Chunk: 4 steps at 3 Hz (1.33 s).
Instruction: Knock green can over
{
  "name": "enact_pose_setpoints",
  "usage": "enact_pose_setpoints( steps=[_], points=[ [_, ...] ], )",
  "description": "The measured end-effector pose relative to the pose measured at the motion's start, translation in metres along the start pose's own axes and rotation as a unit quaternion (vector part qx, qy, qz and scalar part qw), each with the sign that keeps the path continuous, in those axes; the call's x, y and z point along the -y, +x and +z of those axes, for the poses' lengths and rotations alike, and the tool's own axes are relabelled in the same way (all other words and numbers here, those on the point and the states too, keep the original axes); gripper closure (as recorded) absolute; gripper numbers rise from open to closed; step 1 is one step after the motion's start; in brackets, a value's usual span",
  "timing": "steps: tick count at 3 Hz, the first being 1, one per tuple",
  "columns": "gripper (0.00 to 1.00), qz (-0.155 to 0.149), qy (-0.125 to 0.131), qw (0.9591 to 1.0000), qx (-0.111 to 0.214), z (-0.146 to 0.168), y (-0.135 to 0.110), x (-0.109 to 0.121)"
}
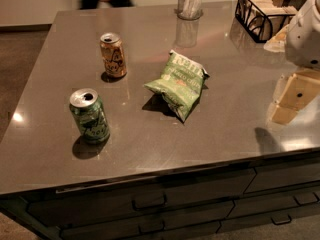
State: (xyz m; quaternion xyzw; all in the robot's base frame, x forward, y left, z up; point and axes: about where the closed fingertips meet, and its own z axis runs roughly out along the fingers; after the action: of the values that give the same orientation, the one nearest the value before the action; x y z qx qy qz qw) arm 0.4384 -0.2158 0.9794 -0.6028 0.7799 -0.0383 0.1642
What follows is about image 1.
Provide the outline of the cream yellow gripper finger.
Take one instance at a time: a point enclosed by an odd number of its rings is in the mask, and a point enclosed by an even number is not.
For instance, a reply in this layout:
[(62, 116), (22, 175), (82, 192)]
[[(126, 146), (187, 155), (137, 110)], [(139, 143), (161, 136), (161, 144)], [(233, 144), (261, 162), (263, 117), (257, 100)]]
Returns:
[(319, 70), (298, 68), (290, 75), (282, 75), (273, 94), (270, 120), (280, 125), (289, 124), (319, 94)]

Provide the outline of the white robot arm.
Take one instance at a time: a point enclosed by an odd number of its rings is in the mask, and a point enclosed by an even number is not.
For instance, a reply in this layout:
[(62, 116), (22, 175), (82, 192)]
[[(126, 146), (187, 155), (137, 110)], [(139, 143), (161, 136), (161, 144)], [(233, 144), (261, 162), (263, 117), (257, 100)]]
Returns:
[(277, 82), (269, 119), (289, 124), (320, 94), (320, 0), (307, 0), (290, 21), (285, 40), (286, 59), (297, 66)]

